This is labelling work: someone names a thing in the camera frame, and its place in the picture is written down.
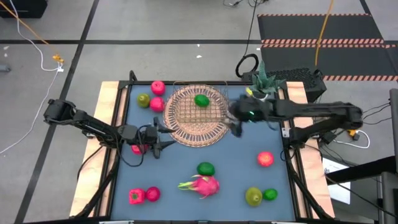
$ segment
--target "red apple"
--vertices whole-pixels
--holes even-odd
[[[153,99],[150,100],[150,108],[157,112],[157,113],[161,113],[164,110],[164,102],[163,99],[160,97],[155,97]]]
[[[257,156],[257,162],[260,166],[269,167],[274,163],[274,156],[270,152],[260,152]]]
[[[148,145],[144,145],[144,152],[146,152],[146,150],[148,149]],[[137,145],[132,145],[131,146],[131,151],[134,153],[134,154],[136,154],[136,155],[141,155],[141,151],[139,150],[139,148],[138,148],[138,146]]]
[[[152,92],[155,95],[162,96],[164,92],[166,91],[166,86],[162,81],[154,81],[152,82],[152,85],[150,86]]]
[[[160,190],[157,187],[149,187],[145,193],[145,198],[150,202],[156,202],[160,198]]]

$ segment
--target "orange cable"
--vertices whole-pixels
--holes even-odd
[[[63,62],[63,60],[59,57],[59,54],[57,53],[58,51],[56,50],[56,48],[52,45],[50,45],[47,41],[45,41],[43,38],[41,38],[41,36],[39,36],[38,34],[36,34],[36,32],[34,32],[32,30],[32,28],[30,28],[24,21],[22,21],[17,15],[14,14],[14,12],[12,12],[2,1],[0,1],[0,5],[5,8],[12,16],[14,16],[22,25],[24,25],[27,29],[29,29],[33,35],[35,35],[36,38],[38,38],[39,40],[41,40],[43,43],[47,44],[48,46],[50,46],[56,53],[56,55],[53,56],[54,60],[58,61],[58,62]]]
[[[323,31],[325,30],[326,23],[328,22],[330,11],[333,8],[334,1],[335,0],[330,0],[329,9],[328,9],[328,12],[326,14],[325,20],[323,21],[323,26],[322,26],[322,29],[321,29],[321,33],[319,34],[319,38],[318,38],[318,42],[317,42],[317,51],[315,52],[315,66],[318,65],[318,54],[319,54],[319,48],[321,46],[322,35],[323,35]]]

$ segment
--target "white cable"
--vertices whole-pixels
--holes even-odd
[[[47,99],[47,97],[49,97],[51,86],[54,84],[54,81],[55,81],[55,79],[57,78],[58,72],[59,72],[59,70],[57,70],[57,72],[55,73],[54,78],[52,79],[52,82],[51,82],[49,88],[47,89],[47,94],[46,94],[45,97],[43,98],[43,100],[42,100],[42,102],[41,102],[41,104],[40,104],[40,106],[39,106],[39,109],[38,109],[37,112],[36,112],[36,116],[35,116],[35,118],[33,119],[32,126],[30,127],[29,131],[26,132],[26,134],[25,134],[20,140],[16,141],[14,144],[12,144],[12,145],[8,146],[7,148],[5,148],[4,150],[2,150],[2,151],[0,152],[0,154],[6,152],[8,149],[10,149],[10,148],[14,147],[15,145],[17,145],[18,143],[20,143],[20,142],[21,142],[22,140],[24,140],[24,139],[26,138],[26,136],[33,130],[33,127],[35,126],[35,122],[36,122],[36,120],[37,120],[37,117],[39,116],[40,110],[42,110],[43,104],[44,104],[45,100]]]
[[[371,145],[371,139],[369,138],[368,134],[366,134],[364,131],[361,131],[361,130],[356,130],[356,132],[357,133],[363,133],[366,136],[366,139],[368,139],[368,145],[367,146],[357,146],[357,145],[354,145],[354,144],[351,144],[351,143],[348,143],[348,142],[341,142],[341,141],[337,141],[337,140],[333,140],[333,141],[336,142],[336,143],[339,143],[339,144],[346,144],[346,145],[357,147],[357,148],[360,148],[360,149],[367,149]]]
[[[16,9],[15,6],[14,6],[14,3],[12,2],[12,0],[9,0],[9,1],[10,1],[10,3],[11,3],[11,6],[12,6],[14,12],[15,12],[15,15],[16,15],[17,17],[19,17],[19,16],[18,16],[17,9]],[[33,46],[40,52],[40,56],[41,56],[41,59],[42,59],[40,65],[41,65],[41,67],[42,67],[42,70],[44,70],[44,71],[46,71],[46,72],[52,72],[52,71],[56,71],[56,70],[59,69],[59,66],[58,66],[58,68],[55,68],[55,69],[45,69],[45,68],[43,67],[43,61],[44,61],[43,52],[35,45],[35,43],[33,43],[33,41],[31,41],[30,39],[26,38],[24,35],[21,34],[21,31],[19,30],[19,19],[17,19],[17,30],[18,30],[18,34],[19,34],[23,39],[25,39],[25,40],[29,41],[31,44],[33,44]]]

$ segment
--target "potted plant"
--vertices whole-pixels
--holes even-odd
[[[258,74],[252,74],[252,96],[264,101],[271,93],[278,90],[285,80],[276,80],[275,76],[267,77],[264,61],[261,61]]]

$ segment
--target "green plant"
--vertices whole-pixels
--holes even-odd
[[[258,75],[252,75],[253,85],[251,90],[265,94],[276,92],[285,80],[276,80],[275,76],[267,77],[264,61],[261,61]]]

